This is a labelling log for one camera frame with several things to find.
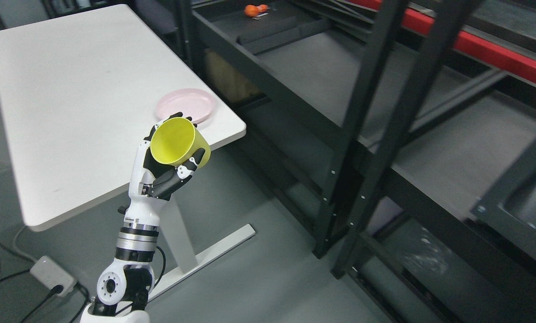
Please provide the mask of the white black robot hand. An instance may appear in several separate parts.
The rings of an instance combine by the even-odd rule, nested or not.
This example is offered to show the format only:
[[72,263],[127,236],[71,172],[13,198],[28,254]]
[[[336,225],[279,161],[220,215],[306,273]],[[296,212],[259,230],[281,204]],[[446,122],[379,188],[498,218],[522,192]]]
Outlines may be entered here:
[[184,117],[181,112],[161,119],[153,125],[137,149],[128,188],[131,203],[127,208],[118,209],[119,213],[124,215],[123,225],[138,223],[158,227],[160,225],[159,212],[163,205],[170,200],[174,192],[187,184],[196,170],[200,168],[195,157],[198,153],[200,153],[199,157],[202,157],[204,153],[202,149],[178,167],[160,164],[151,155],[150,144],[154,131],[164,121],[175,117],[187,118],[192,122],[191,117]]

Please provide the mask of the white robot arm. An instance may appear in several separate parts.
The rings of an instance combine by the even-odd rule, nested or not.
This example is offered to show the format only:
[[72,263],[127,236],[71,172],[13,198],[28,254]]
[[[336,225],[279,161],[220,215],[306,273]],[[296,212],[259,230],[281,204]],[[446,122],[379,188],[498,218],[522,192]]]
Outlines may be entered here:
[[155,287],[152,261],[158,227],[125,223],[119,230],[113,262],[97,281],[97,295],[82,323],[149,323],[149,293]]

